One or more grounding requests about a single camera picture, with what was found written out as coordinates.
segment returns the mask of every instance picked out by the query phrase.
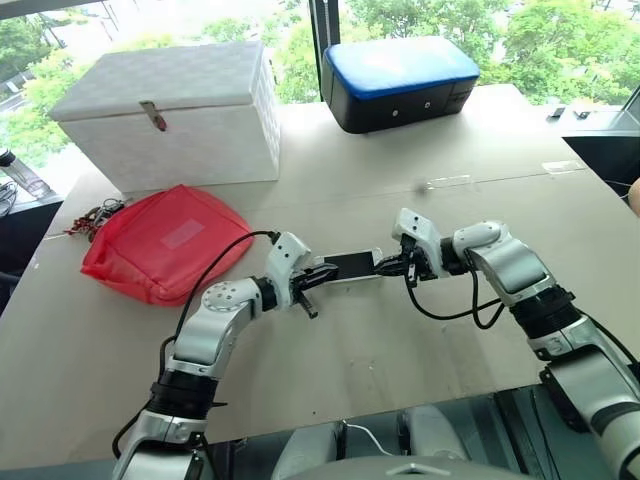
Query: beige tabletop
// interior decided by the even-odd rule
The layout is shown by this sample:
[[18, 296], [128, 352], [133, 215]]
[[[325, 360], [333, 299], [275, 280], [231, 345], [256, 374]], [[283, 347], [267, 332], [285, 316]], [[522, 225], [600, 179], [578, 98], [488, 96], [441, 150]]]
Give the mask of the beige tabletop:
[[[504, 93], [510, 87], [476, 92], [490, 96], [492, 90]], [[526, 110], [522, 102], [518, 108]], [[634, 321], [640, 310], [636, 217], [559, 138], [534, 134], [533, 127], [518, 133], [512, 125], [517, 143], [525, 142], [531, 151], [518, 155], [509, 135], [500, 148], [484, 145], [470, 120], [477, 114], [473, 105], [478, 103], [469, 105], [471, 112], [465, 107], [466, 116], [451, 117], [462, 133], [448, 142], [457, 152], [449, 171], [443, 159], [447, 149], [438, 136], [433, 137], [439, 145], [437, 157], [416, 160], [418, 148], [400, 142], [394, 158], [385, 163], [383, 156], [374, 156], [365, 168], [358, 152], [376, 151], [366, 138], [343, 136], [322, 105], [294, 106], [283, 112], [278, 182], [206, 190], [237, 209], [253, 228], [292, 231], [315, 254], [371, 247], [395, 253], [398, 245], [390, 230], [402, 207], [431, 218], [443, 234], [482, 219], [504, 220], [536, 250], [561, 285], [576, 294], [582, 309], [640, 353]], [[300, 116], [330, 140], [320, 142], [303, 126], [288, 123]], [[442, 120], [434, 120], [433, 128], [442, 126]], [[521, 121], [530, 125], [526, 114]], [[407, 128], [429, 132], [433, 122]], [[477, 124], [490, 135], [486, 122], [478, 119]], [[388, 132], [388, 138], [401, 135], [401, 130]], [[383, 133], [368, 137], [379, 142], [378, 150], [385, 145]], [[497, 141], [498, 136], [491, 138]], [[353, 157], [329, 160], [339, 153], [336, 142], [343, 142]], [[407, 160], [406, 149], [414, 151], [416, 159]], [[492, 149], [495, 155], [488, 156]], [[535, 151], [544, 152], [545, 158], [536, 158]], [[478, 152], [486, 165], [468, 160]], [[406, 163], [388, 166], [398, 158]], [[547, 160], [573, 162], [575, 168], [548, 173], [542, 167]], [[500, 168], [492, 162], [512, 173], [500, 177]], [[463, 171], [471, 181], [428, 190], [413, 186], [418, 174], [433, 179]], [[494, 178], [487, 173], [492, 171]], [[310, 176], [314, 181], [307, 188], [299, 185]], [[347, 176], [352, 176], [353, 188]], [[90, 174], [71, 193], [56, 222], [61, 225], [65, 216], [114, 193], [104, 177]], [[54, 222], [0, 319], [0, 468], [109, 457], [112, 436], [148, 398], [158, 345], [173, 331], [178, 316], [178, 309], [144, 305], [81, 275], [86, 240], [57, 235], [56, 228]], [[267, 242], [255, 242], [226, 278], [261, 274], [268, 248]], [[429, 320], [412, 308], [397, 278], [327, 285], [310, 296], [320, 311], [317, 319], [309, 320], [297, 307], [269, 312], [240, 337], [216, 396], [229, 405], [211, 412], [210, 440], [537, 381], [541, 364], [507, 313], [486, 332], [470, 319]], [[419, 296], [436, 312], [467, 309], [470, 279], [422, 283]], [[493, 298], [484, 281], [481, 298]]]

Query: red pouch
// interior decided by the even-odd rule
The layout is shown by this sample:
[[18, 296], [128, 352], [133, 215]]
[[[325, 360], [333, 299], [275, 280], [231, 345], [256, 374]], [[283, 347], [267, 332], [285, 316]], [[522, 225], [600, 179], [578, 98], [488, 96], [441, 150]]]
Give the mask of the red pouch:
[[[81, 272], [146, 303], [182, 305], [218, 254], [249, 231], [214, 196], [178, 185], [115, 214], [98, 230]], [[252, 241], [227, 253], [203, 286], [228, 270]]]

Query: window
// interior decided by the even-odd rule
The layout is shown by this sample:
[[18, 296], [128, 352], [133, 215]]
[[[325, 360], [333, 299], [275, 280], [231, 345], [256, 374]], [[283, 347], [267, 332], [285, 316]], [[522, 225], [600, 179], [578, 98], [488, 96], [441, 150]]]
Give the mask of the window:
[[0, 147], [68, 192], [87, 159], [47, 112], [113, 51], [260, 38], [280, 101], [319, 101], [308, 12], [302, 0], [123, 0], [0, 20]]
[[640, 84], [640, 0], [344, 0], [342, 41], [442, 35], [534, 105], [623, 105]]

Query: smartphone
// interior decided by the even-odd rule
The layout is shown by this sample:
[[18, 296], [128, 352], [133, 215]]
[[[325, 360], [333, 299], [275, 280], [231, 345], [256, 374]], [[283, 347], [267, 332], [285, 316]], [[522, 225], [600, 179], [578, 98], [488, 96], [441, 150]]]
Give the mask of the smartphone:
[[380, 260], [382, 260], [382, 250], [373, 248], [360, 252], [336, 253], [324, 257], [315, 257], [313, 263], [316, 265], [320, 263], [336, 265], [339, 268], [338, 278], [327, 283], [338, 283], [377, 278], [378, 275], [373, 273], [373, 267]]

